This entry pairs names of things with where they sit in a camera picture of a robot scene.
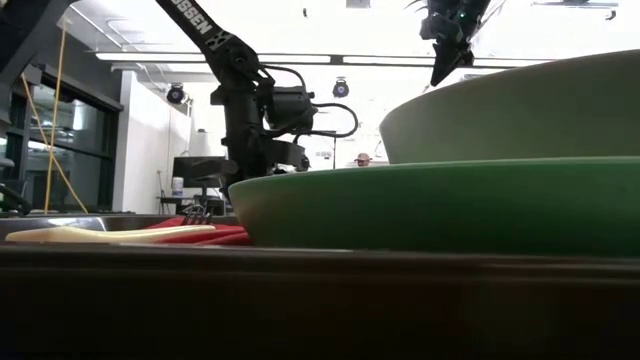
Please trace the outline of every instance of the light green bowl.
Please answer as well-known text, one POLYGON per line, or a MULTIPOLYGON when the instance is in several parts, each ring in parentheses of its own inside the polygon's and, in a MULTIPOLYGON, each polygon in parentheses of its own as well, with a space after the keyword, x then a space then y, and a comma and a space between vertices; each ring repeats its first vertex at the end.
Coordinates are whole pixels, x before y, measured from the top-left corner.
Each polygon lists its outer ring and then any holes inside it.
POLYGON ((258 246, 640 256, 640 158, 318 171, 230 194, 258 246))
POLYGON ((419 96, 380 126, 392 164, 639 156, 640 51, 485 75, 419 96))

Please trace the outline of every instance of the red cloth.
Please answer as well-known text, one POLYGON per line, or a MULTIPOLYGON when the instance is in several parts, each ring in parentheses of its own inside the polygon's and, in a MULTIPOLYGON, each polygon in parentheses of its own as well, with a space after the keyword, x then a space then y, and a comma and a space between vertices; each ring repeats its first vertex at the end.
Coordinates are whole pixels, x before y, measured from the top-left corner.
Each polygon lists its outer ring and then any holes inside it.
MULTIPOLYGON (((181 226, 184 218, 176 217, 165 220, 159 224, 149 226, 147 229, 160 229, 166 227, 181 226)), ((242 226, 215 225, 213 234, 181 235, 172 239, 160 240, 157 244, 191 244, 191 245, 228 245, 251 246, 253 241, 242 226)))

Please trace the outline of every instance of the yellow cable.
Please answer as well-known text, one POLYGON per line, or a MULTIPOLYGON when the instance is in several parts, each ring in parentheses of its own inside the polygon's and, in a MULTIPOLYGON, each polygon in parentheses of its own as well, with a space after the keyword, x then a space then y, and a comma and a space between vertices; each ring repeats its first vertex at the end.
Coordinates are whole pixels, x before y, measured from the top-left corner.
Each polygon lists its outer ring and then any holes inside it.
MULTIPOLYGON (((49 142, 47 141, 47 137, 45 136, 44 130, 42 129, 42 122, 40 121, 40 116, 38 115, 38 110, 36 110, 36 106, 35 106, 35 104, 33 102, 33 97, 31 96, 31 90, 29 90, 29 84, 27 83, 27 78, 24 77, 24 74, 22 74, 22 83, 24 84, 24 90, 27 93, 27 99, 29 100, 29 105, 31 107, 31 112, 33 112, 33 116, 35 116, 36 122, 38 123, 38 129, 40 130, 40 135, 42 136, 42 140, 44 141, 44 144, 46 146, 49 146, 49 142)), ((85 214, 88 214, 89 212, 87 211, 87 208, 84 206, 82 201, 80 201, 80 198, 78 197, 76 192, 73 190, 73 186, 71 186, 71 183, 69 182, 69 179, 67 179, 67 176, 64 174, 64 169, 62 168, 62 166, 58 162, 58 159, 55 158, 55 156, 53 157, 53 162, 56 164, 56 167, 58 168, 58 171, 60 172, 60 175, 62 176, 62 180, 64 180, 64 183, 67 184, 67 188, 69 188, 69 191, 71 192, 71 196, 73 196, 73 198, 76 200, 78 205, 80 205, 80 207, 82 208, 82 211, 84 211, 85 214)))
POLYGON ((64 45, 67 38, 67 21, 62 19, 62 39, 60 40, 60 57, 58 58, 58 78, 56 79, 56 98, 53 103, 53 121, 51 124, 51 145, 49 146, 49 167, 47 168, 47 191, 44 198, 44 213, 49 212, 49 200, 51 198, 51 172, 53 170, 53 146, 56 140, 56 122, 58 121, 58 100, 60 99, 60 84, 62 84, 62 61, 64 58, 64 45))

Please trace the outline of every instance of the green plate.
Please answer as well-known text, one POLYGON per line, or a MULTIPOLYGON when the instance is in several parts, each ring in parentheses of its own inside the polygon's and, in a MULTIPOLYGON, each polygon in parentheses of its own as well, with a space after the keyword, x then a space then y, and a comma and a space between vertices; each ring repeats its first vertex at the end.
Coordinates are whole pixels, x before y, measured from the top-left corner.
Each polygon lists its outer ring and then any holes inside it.
POLYGON ((230 188, 258 246, 640 256, 640 158, 392 165, 230 188))

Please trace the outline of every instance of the person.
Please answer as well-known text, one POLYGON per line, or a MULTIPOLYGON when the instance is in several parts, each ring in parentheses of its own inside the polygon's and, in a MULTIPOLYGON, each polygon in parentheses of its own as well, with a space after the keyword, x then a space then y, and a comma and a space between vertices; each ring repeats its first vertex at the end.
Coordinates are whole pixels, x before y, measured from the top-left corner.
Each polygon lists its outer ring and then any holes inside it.
POLYGON ((358 167, 367 167, 371 162, 371 158, 367 153, 360 153, 358 154, 358 157, 354 161, 358 163, 358 167))

